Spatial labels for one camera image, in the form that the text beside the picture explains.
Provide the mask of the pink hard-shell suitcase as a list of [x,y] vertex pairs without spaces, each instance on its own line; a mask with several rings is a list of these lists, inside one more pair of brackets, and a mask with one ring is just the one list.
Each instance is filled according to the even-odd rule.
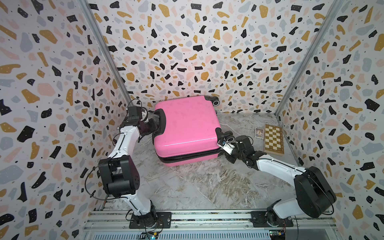
[[234,142],[231,131],[223,132],[215,107],[219,98],[196,96],[160,102],[154,115],[159,127],[152,134],[160,161],[175,167],[217,158],[223,147]]

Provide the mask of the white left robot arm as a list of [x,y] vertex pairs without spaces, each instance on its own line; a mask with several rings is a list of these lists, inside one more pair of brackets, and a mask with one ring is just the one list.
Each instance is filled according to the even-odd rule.
[[132,159],[136,143],[158,128],[158,123],[149,119],[131,123],[123,122],[112,153],[99,162],[103,189],[107,195],[122,199],[132,210],[132,220],[149,228],[157,224],[156,208],[140,191],[140,174]]

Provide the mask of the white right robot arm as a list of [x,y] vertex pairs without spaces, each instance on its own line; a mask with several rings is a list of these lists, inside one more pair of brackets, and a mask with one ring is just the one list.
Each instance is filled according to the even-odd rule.
[[248,168],[271,174],[294,187],[294,198],[277,200],[267,207],[264,222],[269,226],[277,227],[286,218],[303,214],[318,218],[334,207],[337,197],[320,169],[291,165],[256,151],[247,136],[230,137],[230,141],[222,139],[218,146],[229,162],[240,160]]

